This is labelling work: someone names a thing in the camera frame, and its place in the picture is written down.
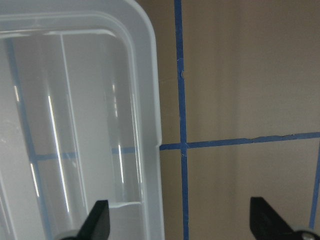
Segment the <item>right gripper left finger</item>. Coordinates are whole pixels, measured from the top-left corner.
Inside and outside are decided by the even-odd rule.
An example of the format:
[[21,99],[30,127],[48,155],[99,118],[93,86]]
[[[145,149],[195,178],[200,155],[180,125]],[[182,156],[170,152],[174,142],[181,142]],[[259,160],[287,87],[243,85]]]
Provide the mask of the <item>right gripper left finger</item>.
[[110,211],[108,200],[95,202],[88,217],[84,221],[77,240],[108,240],[111,232]]

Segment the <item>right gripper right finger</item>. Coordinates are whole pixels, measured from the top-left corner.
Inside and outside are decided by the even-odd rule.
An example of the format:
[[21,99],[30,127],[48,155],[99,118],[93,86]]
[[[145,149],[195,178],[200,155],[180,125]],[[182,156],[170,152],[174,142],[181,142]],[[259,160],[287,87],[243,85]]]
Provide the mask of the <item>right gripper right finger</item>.
[[250,231],[256,240],[297,240],[295,231],[263,197],[250,198]]

